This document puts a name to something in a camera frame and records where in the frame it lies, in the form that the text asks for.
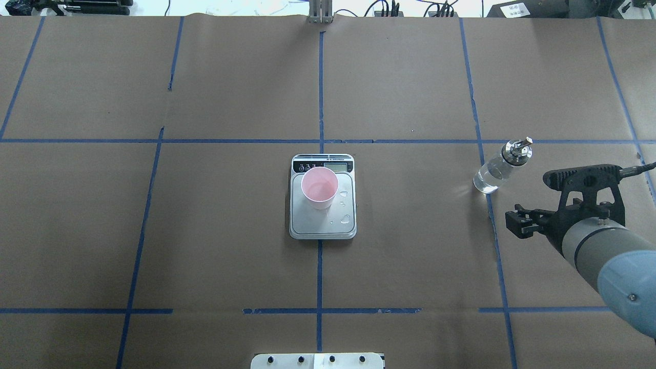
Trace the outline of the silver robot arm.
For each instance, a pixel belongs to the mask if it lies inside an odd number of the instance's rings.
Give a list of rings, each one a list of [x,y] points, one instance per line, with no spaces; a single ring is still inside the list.
[[[505,224],[520,239],[546,236],[613,313],[654,338],[654,244],[611,219],[611,208],[572,204],[552,212],[516,204],[505,213]]]

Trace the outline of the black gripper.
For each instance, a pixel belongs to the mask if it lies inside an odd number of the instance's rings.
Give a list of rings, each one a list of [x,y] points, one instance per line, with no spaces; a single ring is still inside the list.
[[[513,210],[505,212],[505,226],[517,238],[526,239],[540,233],[550,244],[564,254],[564,235],[577,222],[577,208],[563,208],[558,211],[526,209],[515,204]]]

